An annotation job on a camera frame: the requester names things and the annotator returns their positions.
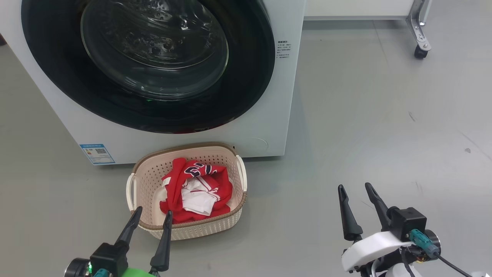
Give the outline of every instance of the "washing machine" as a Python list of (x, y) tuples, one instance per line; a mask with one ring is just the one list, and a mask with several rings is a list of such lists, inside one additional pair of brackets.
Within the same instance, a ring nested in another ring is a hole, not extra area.
[(2, 0), (0, 33), (95, 165), (285, 152), (306, 0)]

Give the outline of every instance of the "robotic arm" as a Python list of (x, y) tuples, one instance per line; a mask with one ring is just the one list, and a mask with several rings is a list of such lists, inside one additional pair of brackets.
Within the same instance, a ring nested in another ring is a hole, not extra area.
[(137, 228), (142, 207), (138, 207), (126, 224), (114, 245), (103, 243), (91, 255), (90, 259), (76, 258), (65, 270), (65, 277), (159, 277), (159, 272), (169, 269), (171, 246), (171, 225), (173, 213), (169, 211), (163, 224), (155, 256), (151, 259), (151, 269), (147, 273), (128, 267), (126, 253), (130, 250), (130, 240)]
[(366, 191), (376, 208), (381, 232), (362, 239), (363, 231), (350, 209), (347, 192), (343, 185), (338, 187), (343, 237), (353, 242), (341, 257), (346, 272), (362, 277), (422, 277), (412, 263), (440, 259), (464, 276), (490, 277), (482, 272), (469, 275), (442, 258), (439, 238), (425, 229), (427, 218), (416, 209), (388, 208), (370, 183), (366, 183)]

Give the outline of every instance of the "beige laundry basket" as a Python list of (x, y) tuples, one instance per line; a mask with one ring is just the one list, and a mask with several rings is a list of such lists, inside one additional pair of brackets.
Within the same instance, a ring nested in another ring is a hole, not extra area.
[(232, 198), (228, 203), (231, 212), (205, 220), (173, 224), (171, 239), (175, 241), (202, 237), (234, 226), (241, 217), (246, 201), (246, 170), (243, 160), (236, 155), (234, 149), (218, 142), (186, 145), (155, 152), (135, 164), (126, 183), (126, 201), (132, 213), (138, 206), (143, 207), (139, 226), (158, 239), (162, 236), (164, 216), (158, 217), (162, 212), (156, 211), (155, 205), (153, 208), (153, 198), (155, 192), (162, 187), (161, 178), (171, 171), (173, 160), (180, 157), (208, 165), (227, 167), (233, 186)]

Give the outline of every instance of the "red clothing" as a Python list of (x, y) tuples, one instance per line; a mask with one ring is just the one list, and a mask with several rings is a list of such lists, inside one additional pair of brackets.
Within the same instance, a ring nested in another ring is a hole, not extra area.
[[(211, 191), (219, 196), (215, 202), (210, 216), (197, 214), (183, 209), (181, 189), (186, 184), (186, 180), (201, 176), (210, 186)], [(197, 161), (187, 162), (185, 158), (174, 159), (173, 169), (162, 178), (170, 178), (166, 185), (167, 200), (160, 202), (160, 210), (167, 213), (173, 212), (173, 224), (203, 220), (226, 214), (231, 211), (227, 202), (232, 197), (232, 184), (227, 175), (227, 168), (221, 166), (204, 165)]]

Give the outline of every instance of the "basket handle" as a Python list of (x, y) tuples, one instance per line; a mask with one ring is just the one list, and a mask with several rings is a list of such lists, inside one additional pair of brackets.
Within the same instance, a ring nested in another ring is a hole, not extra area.
[[(133, 185), (133, 197), (131, 198), (131, 188)], [(137, 197), (137, 176), (135, 173), (130, 174), (128, 181), (126, 181), (126, 203), (128, 204), (128, 209), (130, 211), (135, 210), (135, 198)]]
[(241, 184), (243, 184), (243, 192), (247, 191), (247, 177), (246, 177), (246, 167), (243, 162), (243, 159), (239, 155), (236, 155), (238, 169), (239, 169), (239, 178), (241, 179)]

